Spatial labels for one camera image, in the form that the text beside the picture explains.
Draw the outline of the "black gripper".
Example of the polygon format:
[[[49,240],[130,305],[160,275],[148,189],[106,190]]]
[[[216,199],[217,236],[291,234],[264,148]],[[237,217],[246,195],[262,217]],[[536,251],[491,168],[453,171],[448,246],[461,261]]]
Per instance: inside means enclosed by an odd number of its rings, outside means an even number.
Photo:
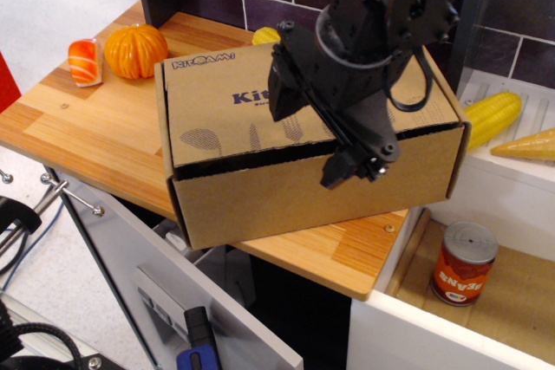
[[[331,190],[353,176],[381,178],[400,156],[389,120],[388,98],[379,86],[387,61],[358,63],[340,54],[327,12],[310,31],[284,20],[272,52],[269,105],[275,122],[310,106],[337,141],[320,184]]]

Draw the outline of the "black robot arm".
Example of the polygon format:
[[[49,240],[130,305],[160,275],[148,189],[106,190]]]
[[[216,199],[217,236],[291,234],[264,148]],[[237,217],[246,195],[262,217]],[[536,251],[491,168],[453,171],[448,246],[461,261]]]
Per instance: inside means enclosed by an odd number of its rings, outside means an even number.
[[[400,155],[388,117],[394,107],[421,110],[426,101],[401,101],[392,87],[416,59],[431,87],[423,49],[444,42],[458,22],[452,0],[333,0],[314,29],[292,21],[277,26],[269,100],[274,120],[312,107],[338,145],[323,168],[332,189],[352,177],[375,180]]]

